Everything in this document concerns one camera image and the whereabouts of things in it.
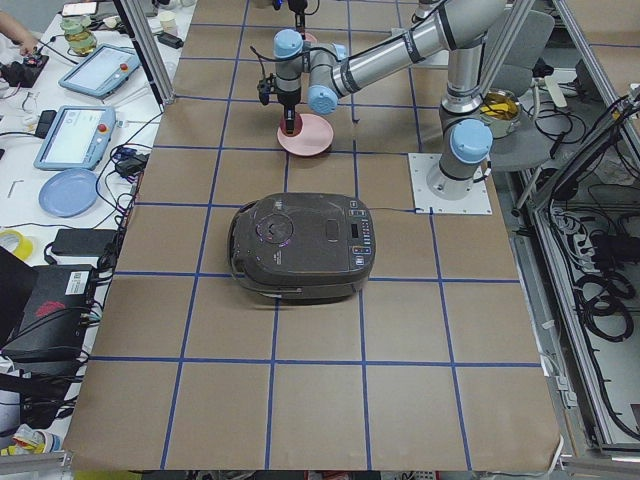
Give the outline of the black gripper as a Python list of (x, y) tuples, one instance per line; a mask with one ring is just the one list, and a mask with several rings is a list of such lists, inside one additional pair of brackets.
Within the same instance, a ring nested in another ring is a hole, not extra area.
[[(306, 35), (306, 8), (307, 0), (292, 0), (292, 12), (295, 16), (295, 29), (302, 36)], [(278, 102), (284, 106), (283, 110), (283, 132), (286, 135), (296, 134), (296, 111), (295, 107), (301, 102), (301, 81), (277, 80)]]

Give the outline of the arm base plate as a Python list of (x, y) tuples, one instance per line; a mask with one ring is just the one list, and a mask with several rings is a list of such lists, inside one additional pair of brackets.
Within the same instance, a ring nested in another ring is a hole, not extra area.
[(480, 167), (467, 180), (452, 180), (440, 170), (440, 154), (409, 153), (414, 209), (420, 214), (491, 215), (486, 177)]

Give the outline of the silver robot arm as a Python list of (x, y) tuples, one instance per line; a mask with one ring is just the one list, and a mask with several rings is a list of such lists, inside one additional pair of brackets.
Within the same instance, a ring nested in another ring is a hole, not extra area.
[(409, 28), (355, 54), (341, 44), (311, 42), (297, 29), (278, 31), (270, 59), (275, 71), (263, 76), (258, 92), (262, 104), (275, 96), (283, 108), (279, 144), (302, 157), (324, 152), (326, 144), (313, 142), (322, 134), (333, 134), (323, 118), (336, 110), (340, 99), (446, 51), (440, 169), (455, 181), (472, 178), (490, 149), (473, 153), (456, 142), (467, 131), (488, 130), (478, 118), (484, 96), (481, 67), (486, 35), (505, 7), (503, 1), (422, 1)]

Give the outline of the person hand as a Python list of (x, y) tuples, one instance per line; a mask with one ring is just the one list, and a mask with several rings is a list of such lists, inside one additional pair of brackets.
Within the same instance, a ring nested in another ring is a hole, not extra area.
[(14, 34), (11, 37), (11, 41), (19, 47), (21, 56), (33, 54), (37, 50), (39, 43), (38, 39), (30, 31)]

